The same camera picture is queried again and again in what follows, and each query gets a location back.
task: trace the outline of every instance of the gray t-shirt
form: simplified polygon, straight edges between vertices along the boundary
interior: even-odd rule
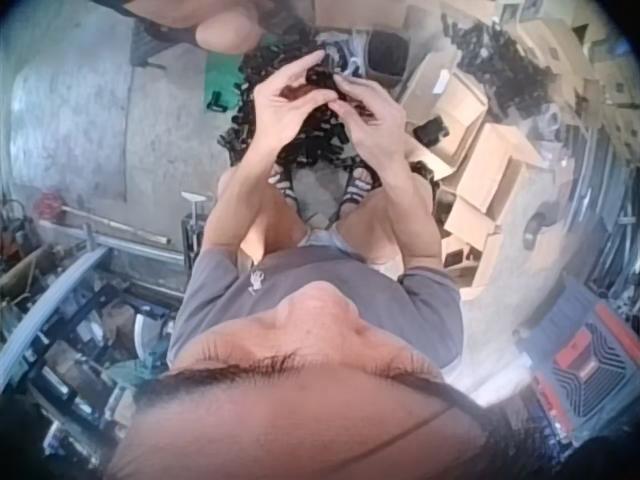
[[[314,281],[334,285],[364,320],[409,343],[440,368],[462,351],[460,294],[444,271],[411,268],[396,282],[337,249],[308,246],[269,255],[252,272],[253,283],[260,286],[253,292],[251,273],[240,276],[227,253],[217,248],[202,252],[178,312],[169,364],[211,327],[272,309]]]

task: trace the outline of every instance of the white label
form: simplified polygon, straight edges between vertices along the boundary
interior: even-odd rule
[[[438,83],[433,88],[433,93],[436,95],[440,95],[444,92],[444,89],[447,88],[447,84],[449,83],[449,79],[451,78],[451,73],[449,70],[440,70],[440,78],[438,78]]]

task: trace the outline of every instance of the forehead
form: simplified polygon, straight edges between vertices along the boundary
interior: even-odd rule
[[[363,468],[378,478],[371,475],[385,466],[426,472],[425,452],[436,466],[479,439],[475,423],[441,400],[362,372],[312,368],[152,408],[136,419],[123,450],[150,473],[182,478],[187,465],[221,478],[329,478]],[[394,477],[386,473],[379,478]]]

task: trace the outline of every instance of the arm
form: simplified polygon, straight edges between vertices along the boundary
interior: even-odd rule
[[[209,214],[204,227],[202,250],[222,248],[235,256],[260,211],[262,192],[278,151],[268,144],[253,142],[229,180],[224,194]]]
[[[320,105],[335,100],[331,90],[313,90],[288,100],[281,96],[286,87],[304,83],[307,70],[319,63],[323,51],[307,55],[282,67],[254,90],[256,133],[247,154],[209,215],[202,250],[222,248],[235,256],[253,225],[264,198],[268,178],[278,153],[300,131],[302,122]]]
[[[395,168],[380,175],[380,179],[387,193],[389,220],[404,268],[442,268],[440,231],[430,205],[418,191],[406,160],[403,158],[394,165]]]
[[[336,83],[375,116],[375,120],[365,123],[348,103],[340,100],[329,103],[347,126],[360,156],[380,176],[388,199],[389,221],[405,269],[442,268],[440,232],[431,206],[419,191],[404,158],[404,110],[377,83],[342,77],[336,77]]]

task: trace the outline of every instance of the pile of black parts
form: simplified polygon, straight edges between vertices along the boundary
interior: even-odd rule
[[[498,24],[478,22],[465,30],[456,22],[449,25],[446,16],[443,24],[451,42],[462,52],[458,68],[493,93],[501,110],[494,113],[503,116],[515,107],[523,118],[539,115],[542,105],[549,103],[549,69],[523,56],[517,42]]]
[[[240,162],[255,133],[254,88],[279,68],[319,48],[321,47],[316,42],[308,40],[265,46],[245,55],[240,65],[245,83],[236,85],[240,94],[240,106],[231,119],[233,126],[218,140],[218,143],[228,150],[232,166]],[[346,57],[336,61],[326,56],[320,65],[309,70],[307,83],[335,90],[344,99],[344,95],[335,85],[333,73],[343,71],[347,64]],[[296,138],[282,149],[277,161],[283,167],[312,167],[322,161],[336,167],[348,168],[359,160],[357,156],[343,157],[344,145],[348,143],[345,126],[329,107],[323,105],[311,112]]]

